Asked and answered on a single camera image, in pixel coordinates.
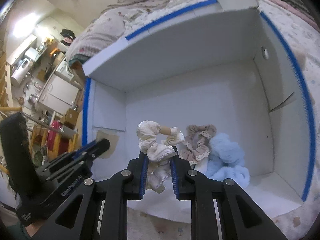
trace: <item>cardboard box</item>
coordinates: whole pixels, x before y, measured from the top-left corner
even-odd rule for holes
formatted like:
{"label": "cardboard box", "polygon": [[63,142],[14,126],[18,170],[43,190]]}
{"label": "cardboard box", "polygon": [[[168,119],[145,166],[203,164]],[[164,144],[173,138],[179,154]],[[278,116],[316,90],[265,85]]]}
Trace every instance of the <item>cardboard box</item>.
{"label": "cardboard box", "polygon": [[41,69],[39,71],[39,73],[37,74],[37,78],[40,79],[42,82],[45,82],[44,76],[45,76],[45,71],[43,69]]}
{"label": "cardboard box", "polygon": [[[84,144],[99,129],[120,137],[112,158],[92,167],[95,178],[110,178],[139,156],[141,121],[185,135],[190,124],[213,124],[244,150],[250,173],[244,190],[269,217],[306,200],[316,145],[311,100],[290,46],[256,0],[180,9],[120,38],[83,68],[90,78]],[[190,202],[176,201],[172,181],[164,186],[159,198],[147,190],[143,205],[128,201],[128,207],[190,223]]]}
{"label": "cardboard box", "polygon": [[52,66],[54,68],[56,68],[61,63],[61,61],[64,59],[64,57],[65,57],[65,55],[62,52],[59,52],[59,54],[55,58],[54,62],[52,63]]}
{"label": "cardboard box", "polygon": [[76,110],[69,108],[60,119],[60,123],[64,124],[65,126],[71,129],[74,129],[78,119],[78,115],[79,113]]}

